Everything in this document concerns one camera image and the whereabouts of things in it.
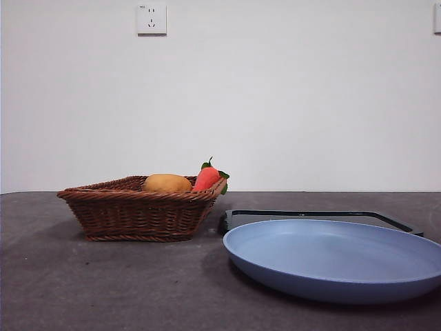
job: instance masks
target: brown wicker basket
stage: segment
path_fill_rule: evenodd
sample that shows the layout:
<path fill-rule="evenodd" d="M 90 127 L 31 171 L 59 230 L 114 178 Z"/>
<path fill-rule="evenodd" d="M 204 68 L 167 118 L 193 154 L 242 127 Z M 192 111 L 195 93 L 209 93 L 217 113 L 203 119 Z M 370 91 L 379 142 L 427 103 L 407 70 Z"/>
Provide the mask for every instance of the brown wicker basket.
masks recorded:
<path fill-rule="evenodd" d="M 91 241 L 190 240 L 227 183 L 219 179 L 198 192 L 144 192 L 147 176 L 130 176 L 78 188 L 57 196 L 66 200 Z M 192 185 L 195 176 L 186 177 Z"/>

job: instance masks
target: table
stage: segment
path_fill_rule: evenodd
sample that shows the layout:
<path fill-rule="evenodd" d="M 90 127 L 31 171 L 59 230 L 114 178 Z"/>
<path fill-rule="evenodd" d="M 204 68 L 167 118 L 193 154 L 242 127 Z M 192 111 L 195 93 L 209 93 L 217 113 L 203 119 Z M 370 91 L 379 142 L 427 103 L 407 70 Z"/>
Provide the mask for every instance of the table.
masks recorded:
<path fill-rule="evenodd" d="M 441 192 L 228 192 L 191 241 L 89 242 L 55 192 L 1 195 L 1 326 L 38 330 L 441 330 L 441 288 L 388 305 L 318 303 L 229 260 L 227 209 L 369 210 L 441 243 Z"/>

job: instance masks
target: orange carrot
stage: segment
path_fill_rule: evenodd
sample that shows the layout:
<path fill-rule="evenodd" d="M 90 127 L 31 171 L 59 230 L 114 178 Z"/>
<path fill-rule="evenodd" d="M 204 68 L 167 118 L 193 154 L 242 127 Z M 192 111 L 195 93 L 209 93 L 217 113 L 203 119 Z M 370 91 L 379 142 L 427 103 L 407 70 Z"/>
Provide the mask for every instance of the orange carrot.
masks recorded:
<path fill-rule="evenodd" d="M 225 174 L 224 172 L 218 171 L 216 168 L 213 168 L 211 164 L 212 159 L 213 157 L 210 157 L 208 162 L 204 162 L 202 164 L 201 171 L 199 172 L 198 177 L 196 178 L 196 183 L 194 184 L 192 192 L 209 189 L 221 177 L 224 177 L 226 179 L 229 178 L 228 174 Z M 226 191 L 227 191 L 227 184 L 225 184 L 222 194 L 225 194 Z"/>

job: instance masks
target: blue plate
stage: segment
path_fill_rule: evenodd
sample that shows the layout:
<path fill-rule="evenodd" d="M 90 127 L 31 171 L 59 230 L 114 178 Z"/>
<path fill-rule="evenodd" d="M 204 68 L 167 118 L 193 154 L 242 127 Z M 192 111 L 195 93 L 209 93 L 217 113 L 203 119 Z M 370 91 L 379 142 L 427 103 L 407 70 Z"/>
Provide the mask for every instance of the blue plate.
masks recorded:
<path fill-rule="evenodd" d="M 441 285 L 441 245 L 373 225 L 260 221 L 234 228 L 223 243 L 245 274 L 307 299 L 388 303 Z"/>

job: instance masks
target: electrical outlet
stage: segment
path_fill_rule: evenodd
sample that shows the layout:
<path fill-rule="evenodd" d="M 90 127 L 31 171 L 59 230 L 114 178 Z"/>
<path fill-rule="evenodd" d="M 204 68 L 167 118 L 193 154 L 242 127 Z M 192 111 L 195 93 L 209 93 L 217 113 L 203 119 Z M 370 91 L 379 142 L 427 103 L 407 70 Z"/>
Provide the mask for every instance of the electrical outlet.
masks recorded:
<path fill-rule="evenodd" d="M 136 10 L 138 35 L 167 34 L 167 6 L 164 3 L 148 2 Z"/>

